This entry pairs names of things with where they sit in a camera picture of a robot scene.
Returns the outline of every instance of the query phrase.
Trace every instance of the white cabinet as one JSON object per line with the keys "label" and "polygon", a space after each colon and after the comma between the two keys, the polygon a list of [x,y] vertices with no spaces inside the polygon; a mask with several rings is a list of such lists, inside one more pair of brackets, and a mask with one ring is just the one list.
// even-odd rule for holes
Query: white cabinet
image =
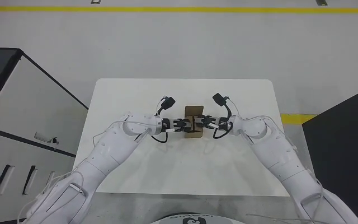
{"label": "white cabinet", "polygon": [[0,222],[71,171],[87,111],[21,50],[0,48]]}
{"label": "white cabinet", "polygon": [[[0,91],[1,131],[72,154],[77,152],[86,115],[83,105],[26,57]],[[59,144],[46,143],[54,137]]]}

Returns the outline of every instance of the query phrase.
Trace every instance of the cabinet door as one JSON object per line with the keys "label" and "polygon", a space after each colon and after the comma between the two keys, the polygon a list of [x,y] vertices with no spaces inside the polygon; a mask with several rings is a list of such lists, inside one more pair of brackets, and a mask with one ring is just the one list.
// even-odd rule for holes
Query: cabinet door
{"label": "cabinet door", "polygon": [[[6,165],[13,166],[13,172],[0,195],[0,222],[15,220],[20,209],[33,200],[45,187],[51,172],[54,177],[71,171],[74,158],[56,152],[38,148],[9,138],[0,137],[0,172]],[[32,166],[37,170],[26,195],[23,188]],[[21,215],[25,218],[26,209]]]}
{"label": "cabinet door", "polygon": [[[72,154],[86,115],[84,106],[25,57],[0,91],[0,130]],[[59,144],[46,143],[54,137]]]}

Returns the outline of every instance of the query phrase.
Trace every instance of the yellow tape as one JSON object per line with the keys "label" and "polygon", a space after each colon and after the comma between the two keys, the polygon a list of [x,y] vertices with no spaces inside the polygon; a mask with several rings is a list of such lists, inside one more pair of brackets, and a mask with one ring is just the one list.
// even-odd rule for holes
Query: yellow tape
{"label": "yellow tape", "polygon": [[303,124],[311,120],[316,115],[314,114],[281,114],[281,121],[283,124]]}
{"label": "yellow tape", "polygon": [[266,7],[122,7],[122,6],[0,6],[0,12],[182,12],[182,13],[293,13],[357,14],[358,8]]}

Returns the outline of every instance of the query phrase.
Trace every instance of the cardboard box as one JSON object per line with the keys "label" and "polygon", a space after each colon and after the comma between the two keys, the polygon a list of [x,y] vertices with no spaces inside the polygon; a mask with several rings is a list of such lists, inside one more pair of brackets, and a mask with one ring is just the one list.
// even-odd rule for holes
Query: cardboard box
{"label": "cardboard box", "polygon": [[185,133],[184,138],[201,138],[203,128],[199,128],[194,123],[194,116],[202,115],[204,106],[185,106],[184,116],[191,123],[191,129],[189,133]]}

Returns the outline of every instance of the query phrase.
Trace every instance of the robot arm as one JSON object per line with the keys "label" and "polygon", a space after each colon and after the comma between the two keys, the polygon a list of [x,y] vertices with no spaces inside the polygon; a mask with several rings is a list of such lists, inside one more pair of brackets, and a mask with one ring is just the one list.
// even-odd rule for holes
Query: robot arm
{"label": "robot arm", "polygon": [[159,134],[161,129],[162,119],[153,115],[129,114],[114,122],[69,176],[37,197],[24,223],[81,223],[106,176],[132,154],[147,134]]}
{"label": "robot arm", "polygon": [[325,190],[306,169],[274,121],[267,116],[230,118],[231,134],[242,135],[257,158],[285,187],[301,219],[323,223],[358,223],[358,218],[335,194]]}
{"label": "robot arm", "polygon": [[[281,181],[291,195],[301,219],[319,220],[321,223],[358,223],[358,218],[349,207],[311,176],[298,159],[293,144],[271,118],[258,116],[244,120],[239,115],[232,116],[225,103],[226,97],[217,95],[214,100],[228,109],[227,118],[197,116],[193,119],[196,125],[215,129],[215,139],[226,134],[242,135],[264,167]],[[161,110],[173,105],[175,101],[171,100],[164,102]],[[37,197],[25,222],[81,223],[90,208],[93,194],[106,176],[131,155],[147,134],[152,136],[168,133],[169,130],[189,132],[191,124],[185,119],[131,114],[114,122],[91,154],[69,176]],[[224,130],[225,133],[215,136],[217,130]]]}

